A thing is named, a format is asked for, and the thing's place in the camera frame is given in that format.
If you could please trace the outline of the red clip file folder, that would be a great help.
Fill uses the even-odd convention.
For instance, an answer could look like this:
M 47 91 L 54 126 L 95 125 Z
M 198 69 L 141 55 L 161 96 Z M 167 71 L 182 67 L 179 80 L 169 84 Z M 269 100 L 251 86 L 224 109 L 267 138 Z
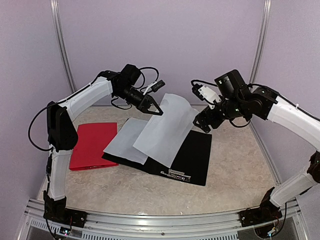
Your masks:
M 117 166 L 117 163 L 103 158 L 104 149 L 117 132 L 115 122 L 80 124 L 77 128 L 78 142 L 72 151 L 69 169 L 83 171 Z

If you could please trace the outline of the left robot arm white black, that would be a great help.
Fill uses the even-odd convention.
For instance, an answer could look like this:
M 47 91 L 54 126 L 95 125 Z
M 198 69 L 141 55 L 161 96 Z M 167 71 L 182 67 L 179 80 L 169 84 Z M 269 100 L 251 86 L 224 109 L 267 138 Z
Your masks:
M 44 193 L 44 201 L 53 204 L 49 210 L 57 221 L 63 223 L 70 218 L 70 211 L 64 207 L 66 203 L 66 174 L 72 151 L 78 142 L 74 121 L 86 109 L 99 100 L 112 96 L 124 100 L 138 111 L 161 116 L 162 109 L 151 92 L 164 86 L 162 80 L 156 79 L 141 92 L 135 87 L 141 76 L 141 69 L 127 64 L 120 72 L 105 70 L 95 79 L 72 95 L 50 102 L 46 108 L 49 155 L 47 162 L 48 186 Z

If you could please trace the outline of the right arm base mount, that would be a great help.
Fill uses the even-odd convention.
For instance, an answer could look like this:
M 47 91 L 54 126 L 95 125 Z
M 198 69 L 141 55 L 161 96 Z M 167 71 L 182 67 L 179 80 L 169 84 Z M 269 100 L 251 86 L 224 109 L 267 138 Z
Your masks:
M 259 206 L 257 208 L 247 208 L 238 213 L 241 226 L 249 227 L 259 225 L 283 217 L 279 207 Z

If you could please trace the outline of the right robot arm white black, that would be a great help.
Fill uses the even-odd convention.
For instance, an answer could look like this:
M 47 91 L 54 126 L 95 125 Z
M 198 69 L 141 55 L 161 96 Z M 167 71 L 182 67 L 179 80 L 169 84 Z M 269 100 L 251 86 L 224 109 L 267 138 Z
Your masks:
M 287 201 L 320 183 L 320 120 L 294 104 L 275 89 L 263 84 L 246 83 L 237 69 L 213 82 L 193 79 L 192 93 L 207 104 L 193 124 L 205 133 L 224 122 L 234 125 L 237 118 L 248 124 L 252 117 L 269 122 L 299 138 L 313 148 L 308 161 L 293 176 L 268 190 L 255 208 L 255 216 L 266 222 L 279 213 Z

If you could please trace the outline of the black clip file folder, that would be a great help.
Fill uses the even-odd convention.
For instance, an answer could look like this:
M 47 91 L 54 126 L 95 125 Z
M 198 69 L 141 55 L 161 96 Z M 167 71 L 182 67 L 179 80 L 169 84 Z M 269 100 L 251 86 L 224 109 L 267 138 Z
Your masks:
M 171 167 L 166 167 L 151 157 L 148 157 L 144 164 L 133 162 L 108 153 L 104 153 L 102 158 L 151 175 L 156 175 L 171 180 L 175 179 L 168 178 L 167 176 L 160 174 L 160 172 L 167 172 L 168 169 L 184 172 L 186 175 L 191 176 L 191 179 L 190 182 L 181 182 L 205 186 L 209 169 L 211 145 L 211 134 L 191 130 L 177 152 Z

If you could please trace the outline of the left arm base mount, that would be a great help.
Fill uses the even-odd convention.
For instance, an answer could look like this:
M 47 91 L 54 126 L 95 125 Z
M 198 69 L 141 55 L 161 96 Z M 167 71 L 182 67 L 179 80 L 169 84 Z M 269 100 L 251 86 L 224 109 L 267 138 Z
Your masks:
M 70 209 L 62 206 L 44 205 L 44 215 L 46 220 L 68 225 L 71 227 L 84 228 L 88 213 L 81 210 Z

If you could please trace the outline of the white paper sheet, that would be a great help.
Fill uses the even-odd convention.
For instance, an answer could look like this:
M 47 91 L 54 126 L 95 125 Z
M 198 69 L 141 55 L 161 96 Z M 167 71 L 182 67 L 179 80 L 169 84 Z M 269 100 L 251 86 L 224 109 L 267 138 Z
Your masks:
M 160 108 L 163 114 L 150 118 L 133 147 L 170 168 L 199 111 L 185 98 L 171 93 L 163 96 Z

